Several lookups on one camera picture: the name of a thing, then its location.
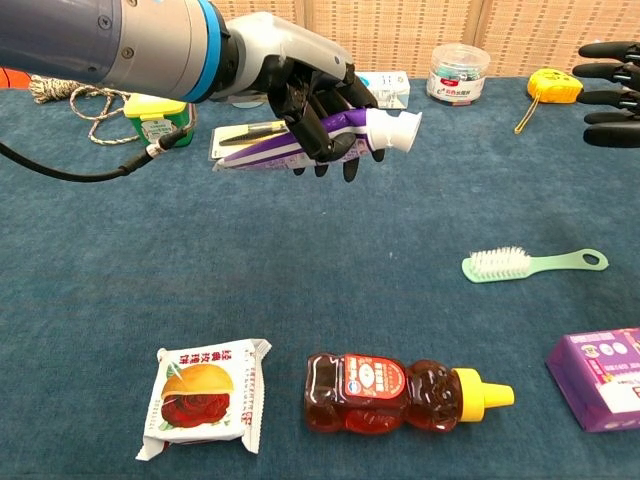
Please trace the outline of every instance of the purple toothpaste tube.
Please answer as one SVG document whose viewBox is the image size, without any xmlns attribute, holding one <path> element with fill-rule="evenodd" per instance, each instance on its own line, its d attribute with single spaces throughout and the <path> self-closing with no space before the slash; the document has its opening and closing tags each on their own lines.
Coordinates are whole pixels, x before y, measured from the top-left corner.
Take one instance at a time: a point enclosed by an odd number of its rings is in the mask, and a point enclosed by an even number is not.
<svg viewBox="0 0 640 480">
<path fill-rule="evenodd" d="M 343 132 L 356 135 L 356 142 L 351 149 L 342 158 L 330 163 L 343 163 L 390 147 L 408 152 L 421 119 L 422 113 L 401 112 L 393 117 L 376 108 L 348 110 L 327 117 L 322 123 L 329 137 Z M 309 158 L 292 133 L 284 133 L 221 158 L 213 170 L 294 169 L 318 165 L 323 163 Z"/>
</svg>

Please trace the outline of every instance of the purple box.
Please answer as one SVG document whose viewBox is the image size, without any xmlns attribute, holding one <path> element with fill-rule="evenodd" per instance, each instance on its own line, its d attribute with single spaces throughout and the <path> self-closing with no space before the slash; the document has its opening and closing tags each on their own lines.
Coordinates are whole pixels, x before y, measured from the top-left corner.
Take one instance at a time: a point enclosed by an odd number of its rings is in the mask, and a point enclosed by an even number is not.
<svg viewBox="0 0 640 480">
<path fill-rule="evenodd" d="M 640 428 L 640 328 L 565 335 L 546 364 L 587 432 Z"/>
</svg>

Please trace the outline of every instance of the rope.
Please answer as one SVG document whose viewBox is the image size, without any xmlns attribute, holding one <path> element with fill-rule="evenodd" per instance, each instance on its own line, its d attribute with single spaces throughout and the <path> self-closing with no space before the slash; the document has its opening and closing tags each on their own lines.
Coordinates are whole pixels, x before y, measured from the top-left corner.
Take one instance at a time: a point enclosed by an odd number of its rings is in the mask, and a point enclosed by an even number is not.
<svg viewBox="0 0 640 480">
<path fill-rule="evenodd" d="M 538 107 L 538 102 L 540 102 L 540 92 L 536 94 L 535 98 L 533 99 L 533 102 L 531 103 L 531 105 L 529 106 L 529 109 L 527 110 L 527 113 L 525 113 L 522 120 L 520 120 L 520 123 L 516 126 L 516 128 L 513 129 L 513 132 L 516 135 L 520 135 L 522 133 L 522 130 L 524 130 L 525 125 L 529 123 L 529 120 L 531 120 L 531 117 L 533 117 L 533 113 Z"/>
<path fill-rule="evenodd" d="M 72 80 L 60 80 L 57 78 L 41 77 L 34 75 L 29 83 L 29 90 L 33 95 L 34 101 L 38 104 L 47 103 L 54 100 L 64 100 L 69 98 L 69 104 L 73 113 L 78 115 L 84 120 L 93 122 L 91 129 L 89 130 L 89 140 L 98 145 L 122 145 L 129 142 L 134 142 L 140 137 L 138 135 L 125 137 L 114 140 L 103 140 L 95 136 L 95 132 L 103 121 L 115 117 L 123 112 L 124 107 L 117 108 L 113 111 L 109 111 L 113 105 L 113 101 L 120 97 L 123 102 L 126 102 L 131 96 L 128 92 L 121 92 L 119 90 L 113 90 L 111 88 L 99 88 L 92 85 L 84 85 Z M 76 106 L 76 98 L 80 95 L 87 97 L 97 97 L 103 95 L 106 97 L 106 103 L 99 115 L 90 116 L 78 110 Z"/>
</svg>

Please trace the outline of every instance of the yellow string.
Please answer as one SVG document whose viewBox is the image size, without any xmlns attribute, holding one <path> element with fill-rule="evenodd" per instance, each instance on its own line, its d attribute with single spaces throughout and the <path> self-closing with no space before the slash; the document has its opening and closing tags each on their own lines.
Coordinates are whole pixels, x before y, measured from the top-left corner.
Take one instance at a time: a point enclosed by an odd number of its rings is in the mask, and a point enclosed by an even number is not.
<svg viewBox="0 0 640 480">
<path fill-rule="evenodd" d="M 533 99 L 533 103 L 531 104 L 531 106 L 529 106 L 529 110 L 527 110 L 527 113 L 524 114 L 524 117 L 522 118 L 522 120 L 520 120 L 520 123 L 513 130 L 516 135 L 520 135 L 522 133 L 525 125 L 529 122 L 531 117 L 533 117 L 533 112 L 535 112 L 536 107 L 538 106 L 538 102 L 540 102 L 540 92 L 536 93 L 536 97 Z"/>
</svg>

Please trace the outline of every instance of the blue cloth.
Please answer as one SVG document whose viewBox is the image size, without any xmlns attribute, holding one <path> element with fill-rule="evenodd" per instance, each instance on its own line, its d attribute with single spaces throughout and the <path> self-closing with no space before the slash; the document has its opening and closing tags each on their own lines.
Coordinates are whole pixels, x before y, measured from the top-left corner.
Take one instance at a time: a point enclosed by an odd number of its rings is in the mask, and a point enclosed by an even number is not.
<svg viewBox="0 0 640 480">
<path fill-rule="evenodd" d="M 424 116 L 412 151 L 364 158 L 352 184 L 339 167 L 212 172 L 212 129 L 271 119 L 267 106 L 202 104 L 189 147 L 103 184 L 0 162 L 0 475 L 637 478 L 640 430 L 583 432 L 544 360 L 563 334 L 638 325 L 640 157 L 586 145 L 583 105 L 540 105 L 514 135 L 525 88 L 489 79 L 454 108 L 413 81 L 409 111 Z M 0 92 L 0 125 L 5 143 L 74 172 L 140 148 L 94 145 L 66 102 L 28 92 Z M 121 118 L 98 135 L 132 131 Z M 466 280 L 469 252 L 503 245 L 595 248 L 611 266 Z M 250 337 L 273 344 L 259 455 L 237 440 L 134 460 L 156 351 Z M 302 393 L 319 351 L 474 367 L 512 385 L 516 404 L 446 435 L 311 433 Z"/>
</svg>

